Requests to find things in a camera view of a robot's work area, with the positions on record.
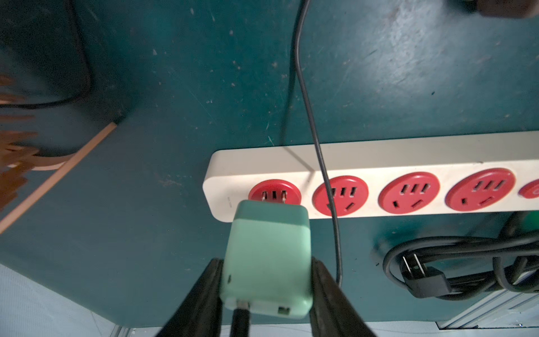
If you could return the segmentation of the green usb charger plug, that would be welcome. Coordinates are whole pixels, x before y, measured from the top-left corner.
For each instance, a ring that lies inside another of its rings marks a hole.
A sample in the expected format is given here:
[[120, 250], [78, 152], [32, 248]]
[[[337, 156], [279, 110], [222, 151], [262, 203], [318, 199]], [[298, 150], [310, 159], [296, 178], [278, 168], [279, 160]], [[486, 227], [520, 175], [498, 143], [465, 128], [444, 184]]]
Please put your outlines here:
[[313, 305], [311, 230], [300, 205], [244, 200], [232, 222], [220, 282], [229, 310], [303, 319]]

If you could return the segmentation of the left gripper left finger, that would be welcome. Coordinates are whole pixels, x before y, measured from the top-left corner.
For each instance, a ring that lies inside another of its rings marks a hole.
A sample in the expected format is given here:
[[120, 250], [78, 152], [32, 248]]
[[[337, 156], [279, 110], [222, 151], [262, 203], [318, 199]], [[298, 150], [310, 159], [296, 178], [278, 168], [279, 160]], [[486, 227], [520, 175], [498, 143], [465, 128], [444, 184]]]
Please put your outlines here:
[[209, 262], [157, 337], [220, 335], [223, 316], [223, 302], [219, 297], [222, 270], [222, 260], [214, 258]]

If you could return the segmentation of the white red power strip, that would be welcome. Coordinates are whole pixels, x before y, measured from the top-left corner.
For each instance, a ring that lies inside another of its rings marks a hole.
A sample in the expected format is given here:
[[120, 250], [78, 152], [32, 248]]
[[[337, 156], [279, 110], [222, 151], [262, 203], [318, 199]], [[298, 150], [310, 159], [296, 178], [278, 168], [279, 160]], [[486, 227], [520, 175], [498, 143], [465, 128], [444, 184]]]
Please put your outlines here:
[[299, 204], [329, 218], [535, 211], [538, 133], [492, 133], [332, 143], [322, 146], [331, 181], [311, 145], [220, 150], [203, 191], [213, 216], [229, 223], [251, 199]]

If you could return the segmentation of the pink usb charger plug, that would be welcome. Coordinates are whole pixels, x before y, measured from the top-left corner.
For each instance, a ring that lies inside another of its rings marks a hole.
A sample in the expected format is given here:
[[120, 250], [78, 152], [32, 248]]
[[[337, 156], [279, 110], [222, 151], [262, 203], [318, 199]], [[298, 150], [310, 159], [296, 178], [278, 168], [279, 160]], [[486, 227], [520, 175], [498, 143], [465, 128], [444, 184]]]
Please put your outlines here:
[[538, 15], [538, 0], [478, 0], [477, 10], [492, 18], [533, 18]]

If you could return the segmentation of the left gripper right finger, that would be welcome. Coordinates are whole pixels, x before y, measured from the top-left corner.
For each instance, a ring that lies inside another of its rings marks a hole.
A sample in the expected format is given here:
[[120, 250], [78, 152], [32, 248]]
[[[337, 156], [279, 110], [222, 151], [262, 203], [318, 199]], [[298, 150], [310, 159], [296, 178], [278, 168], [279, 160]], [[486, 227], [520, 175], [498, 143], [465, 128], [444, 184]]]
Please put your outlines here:
[[323, 264], [312, 259], [313, 305], [310, 326], [315, 337], [375, 337]]

